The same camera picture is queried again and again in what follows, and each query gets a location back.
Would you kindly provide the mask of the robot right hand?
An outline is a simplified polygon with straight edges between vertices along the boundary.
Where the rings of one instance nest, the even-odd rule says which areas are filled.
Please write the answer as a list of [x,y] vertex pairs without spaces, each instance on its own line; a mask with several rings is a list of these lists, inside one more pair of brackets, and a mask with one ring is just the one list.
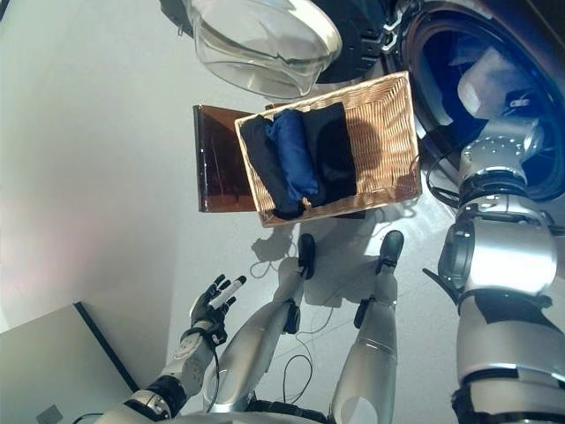
[[532,91],[516,91],[507,97],[506,117],[510,118],[513,132],[522,140],[524,151],[532,154],[544,142],[544,109],[542,101]]

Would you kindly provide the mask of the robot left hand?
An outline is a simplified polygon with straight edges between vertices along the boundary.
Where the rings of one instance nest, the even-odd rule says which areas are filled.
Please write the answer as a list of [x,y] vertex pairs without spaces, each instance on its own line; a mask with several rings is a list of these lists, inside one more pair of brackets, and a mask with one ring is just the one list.
[[199,322],[222,322],[237,300],[236,292],[246,281],[246,276],[229,280],[224,274],[219,275],[193,303],[190,310],[191,326]]

